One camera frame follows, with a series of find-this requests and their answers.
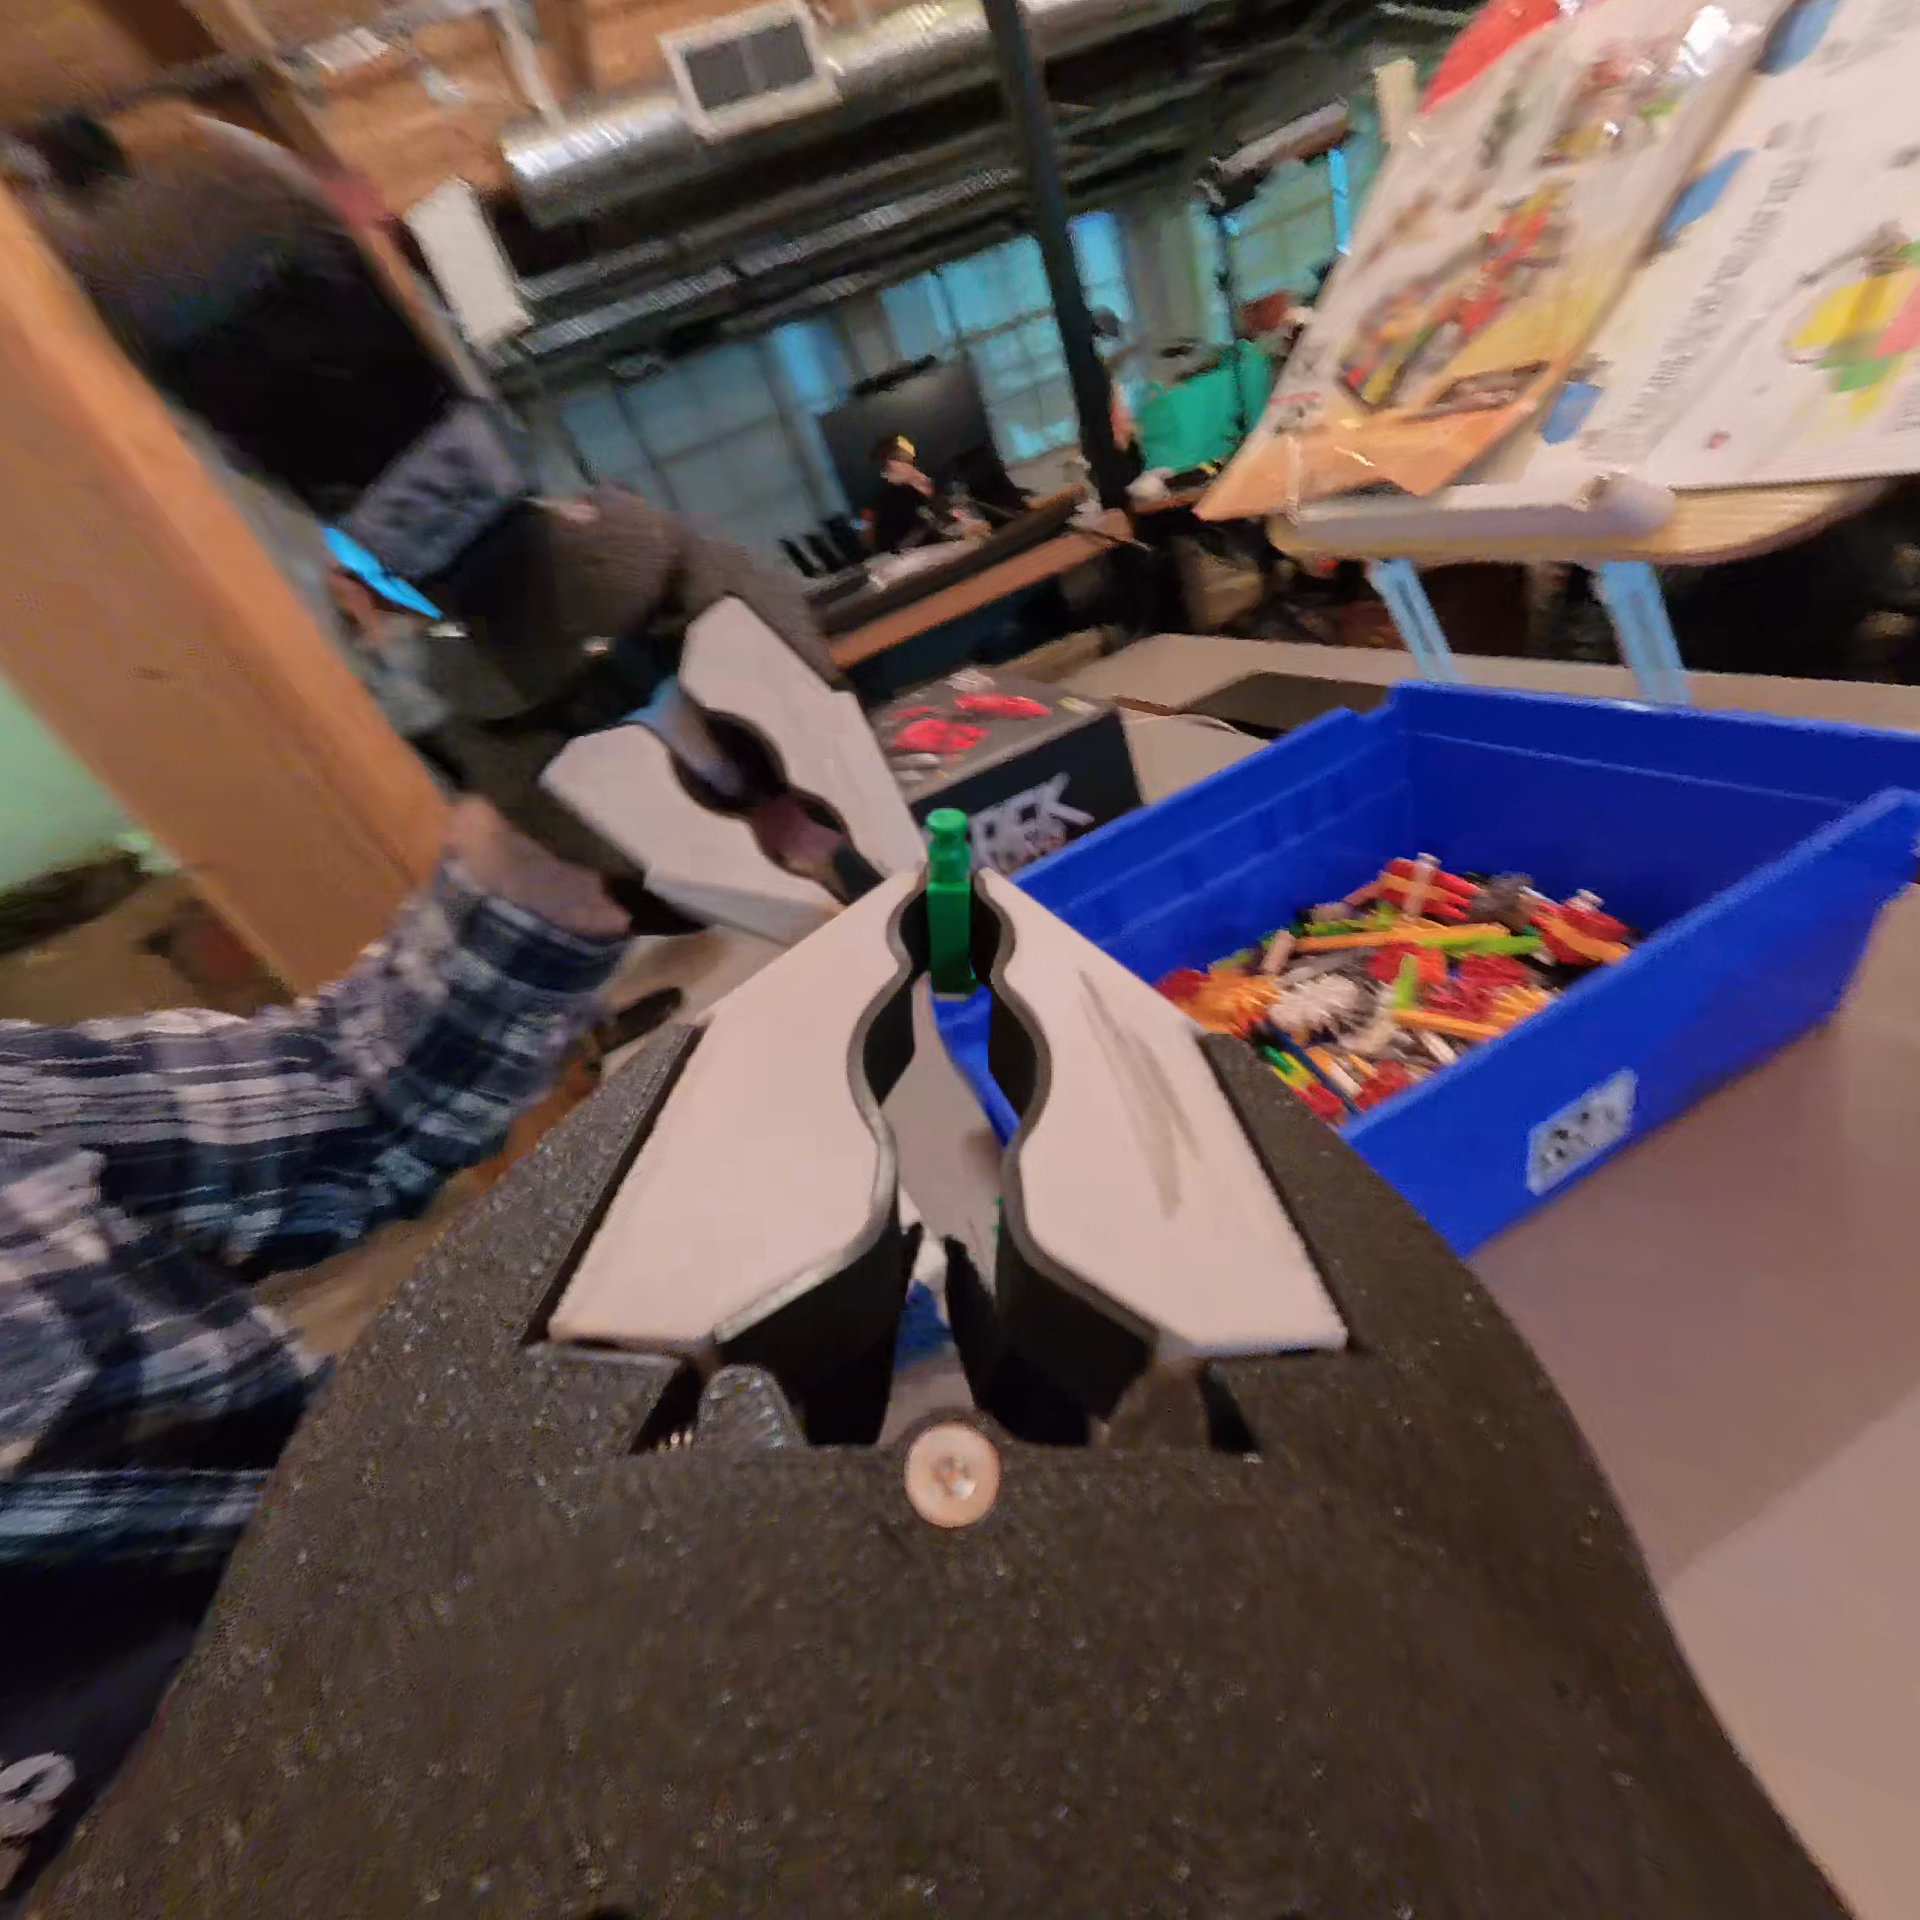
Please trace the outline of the black flat pad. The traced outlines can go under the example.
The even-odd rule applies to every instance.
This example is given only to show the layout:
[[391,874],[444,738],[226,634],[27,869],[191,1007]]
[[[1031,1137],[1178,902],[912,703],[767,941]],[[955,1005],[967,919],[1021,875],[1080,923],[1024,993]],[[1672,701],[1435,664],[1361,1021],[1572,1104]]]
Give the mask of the black flat pad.
[[1239,736],[1272,741],[1333,712],[1374,712],[1390,699],[1393,692],[1393,683],[1258,671],[1200,693],[1181,708],[1181,714]]

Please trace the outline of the person's left hand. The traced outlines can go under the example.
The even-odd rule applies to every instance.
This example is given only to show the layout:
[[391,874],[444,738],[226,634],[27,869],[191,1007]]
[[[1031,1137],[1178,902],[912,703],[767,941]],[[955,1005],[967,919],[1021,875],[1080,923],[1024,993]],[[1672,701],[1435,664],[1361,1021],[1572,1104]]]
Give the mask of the person's left hand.
[[631,914],[614,900],[600,874],[548,852],[513,825],[491,801],[464,796],[447,814],[444,861],[473,889],[502,902],[568,936],[624,944]]

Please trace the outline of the black metal post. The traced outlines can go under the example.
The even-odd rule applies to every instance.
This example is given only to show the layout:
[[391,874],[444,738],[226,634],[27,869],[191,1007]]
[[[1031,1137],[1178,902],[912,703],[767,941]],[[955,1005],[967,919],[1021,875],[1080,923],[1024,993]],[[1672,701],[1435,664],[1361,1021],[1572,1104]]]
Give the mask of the black metal post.
[[1092,309],[1074,248],[1044,64],[1021,1],[984,1],[980,7],[1021,159],[1028,226],[1041,251],[1062,337],[1080,453],[1099,502],[1104,510],[1117,511],[1131,503],[1132,482],[1117,440],[1115,395],[1096,346]]

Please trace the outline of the pile of colourful toy pieces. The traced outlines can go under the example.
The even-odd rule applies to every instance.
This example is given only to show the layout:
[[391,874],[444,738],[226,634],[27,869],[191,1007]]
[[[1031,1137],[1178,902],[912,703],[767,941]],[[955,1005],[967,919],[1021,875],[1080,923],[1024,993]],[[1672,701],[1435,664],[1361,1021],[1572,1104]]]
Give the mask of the pile of colourful toy pieces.
[[1620,965],[1641,930],[1595,889],[1421,852],[1157,989],[1347,1129]]

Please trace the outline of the white picture poster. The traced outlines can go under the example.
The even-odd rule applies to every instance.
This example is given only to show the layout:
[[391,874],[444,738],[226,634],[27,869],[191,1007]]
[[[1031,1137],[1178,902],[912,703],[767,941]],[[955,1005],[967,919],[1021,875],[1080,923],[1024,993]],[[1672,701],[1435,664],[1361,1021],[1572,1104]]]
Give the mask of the white picture poster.
[[1918,469],[1918,6],[1795,4],[1543,416],[1530,487]]

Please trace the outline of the silver air duct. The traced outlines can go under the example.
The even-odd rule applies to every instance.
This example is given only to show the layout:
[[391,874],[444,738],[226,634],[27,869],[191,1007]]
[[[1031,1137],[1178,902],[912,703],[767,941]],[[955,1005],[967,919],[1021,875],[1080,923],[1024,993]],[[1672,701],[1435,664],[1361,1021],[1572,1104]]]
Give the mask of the silver air duct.
[[[1380,4],[1021,4],[1055,102],[1122,104],[1157,85],[1257,77],[1292,57],[1363,49]],[[561,118],[500,136],[508,187],[538,227],[731,180],[751,157],[809,148],[921,108],[992,96],[987,4],[751,4],[657,38],[652,77],[602,87]]]

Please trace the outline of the black toy box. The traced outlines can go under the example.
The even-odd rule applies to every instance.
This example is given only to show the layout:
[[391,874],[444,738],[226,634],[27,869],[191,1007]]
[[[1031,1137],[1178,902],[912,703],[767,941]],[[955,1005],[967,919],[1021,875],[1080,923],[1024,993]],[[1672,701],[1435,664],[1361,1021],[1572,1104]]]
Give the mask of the black toy box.
[[972,866],[1016,874],[1142,804],[1115,701],[987,668],[869,714],[912,818],[964,814]]

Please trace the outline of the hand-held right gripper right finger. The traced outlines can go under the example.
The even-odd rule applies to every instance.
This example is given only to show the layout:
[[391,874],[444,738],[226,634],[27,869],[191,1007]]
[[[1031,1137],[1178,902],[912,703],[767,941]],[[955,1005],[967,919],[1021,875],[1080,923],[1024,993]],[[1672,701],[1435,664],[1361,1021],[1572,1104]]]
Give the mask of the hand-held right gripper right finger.
[[1003,1324],[1044,1368],[1339,1351],[1348,1327],[1208,1034],[1016,881],[984,875]]

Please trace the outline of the cardboard poster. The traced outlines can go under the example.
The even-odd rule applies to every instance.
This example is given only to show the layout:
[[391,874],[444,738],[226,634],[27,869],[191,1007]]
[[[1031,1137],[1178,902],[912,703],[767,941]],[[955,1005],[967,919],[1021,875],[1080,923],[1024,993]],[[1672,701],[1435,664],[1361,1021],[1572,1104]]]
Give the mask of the cardboard poster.
[[1426,499],[1572,371],[1787,12],[1487,4],[1382,156],[1204,518]]

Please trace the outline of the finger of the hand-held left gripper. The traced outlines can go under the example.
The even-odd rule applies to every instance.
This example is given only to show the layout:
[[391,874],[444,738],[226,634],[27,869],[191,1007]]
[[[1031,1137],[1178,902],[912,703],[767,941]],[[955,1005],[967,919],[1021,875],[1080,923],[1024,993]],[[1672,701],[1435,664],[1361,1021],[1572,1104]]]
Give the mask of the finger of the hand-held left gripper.
[[683,689],[749,771],[827,810],[878,875],[925,867],[925,832],[859,695],[749,601],[689,621]]
[[838,875],[805,875],[767,852],[749,818],[706,804],[669,741],[626,724],[570,740],[541,796],[636,869],[685,918],[793,948],[849,909]]

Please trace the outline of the green toy connector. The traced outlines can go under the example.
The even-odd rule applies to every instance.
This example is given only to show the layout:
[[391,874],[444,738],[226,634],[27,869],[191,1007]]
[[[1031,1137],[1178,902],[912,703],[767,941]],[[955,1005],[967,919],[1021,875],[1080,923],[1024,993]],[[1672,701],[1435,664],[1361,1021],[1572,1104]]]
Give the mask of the green toy connector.
[[975,841],[971,816],[953,805],[927,814],[927,976],[940,998],[979,989],[975,969]]

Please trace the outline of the person's left forearm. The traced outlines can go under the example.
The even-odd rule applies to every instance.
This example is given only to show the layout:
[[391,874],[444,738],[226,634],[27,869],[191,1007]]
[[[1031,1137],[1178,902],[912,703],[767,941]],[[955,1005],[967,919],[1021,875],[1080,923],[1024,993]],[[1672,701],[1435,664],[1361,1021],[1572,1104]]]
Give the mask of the person's left forearm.
[[326,1378],[255,1284],[491,1157],[626,944],[449,859],[299,1001],[4,1021],[4,1573],[230,1552]]

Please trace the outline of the white wall sign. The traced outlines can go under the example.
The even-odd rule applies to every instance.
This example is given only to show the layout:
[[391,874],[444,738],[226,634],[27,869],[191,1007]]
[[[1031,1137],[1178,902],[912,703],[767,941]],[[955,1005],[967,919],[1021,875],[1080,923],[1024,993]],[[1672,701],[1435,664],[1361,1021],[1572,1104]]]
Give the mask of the white wall sign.
[[468,180],[441,182],[407,209],[403,223],[477,353],[492,355],[529,332],[533,309],[520,278]]

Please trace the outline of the blue bin with white label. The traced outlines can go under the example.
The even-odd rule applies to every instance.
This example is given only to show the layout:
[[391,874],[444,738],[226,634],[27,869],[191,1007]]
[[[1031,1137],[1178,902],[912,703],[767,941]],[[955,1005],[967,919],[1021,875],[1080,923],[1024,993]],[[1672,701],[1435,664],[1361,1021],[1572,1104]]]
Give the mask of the blue bin with white label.
[[1014,883],[1145,982],[1393,856],[1599,893],[1631,957],[1343,1131],[1469,1256],[1835,1013],[1914,875],[1917,788],[1914,732],[1400,683]]

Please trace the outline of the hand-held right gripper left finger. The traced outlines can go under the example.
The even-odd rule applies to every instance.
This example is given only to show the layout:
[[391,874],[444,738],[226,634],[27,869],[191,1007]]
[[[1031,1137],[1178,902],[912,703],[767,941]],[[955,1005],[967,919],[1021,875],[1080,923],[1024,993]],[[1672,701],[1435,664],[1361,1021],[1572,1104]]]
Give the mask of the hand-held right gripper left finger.
[[914,1057],[923,887],[885,880],[699,1021],[559,1295],[553,1343],[895,1349],[908,1258],[887,1100]]

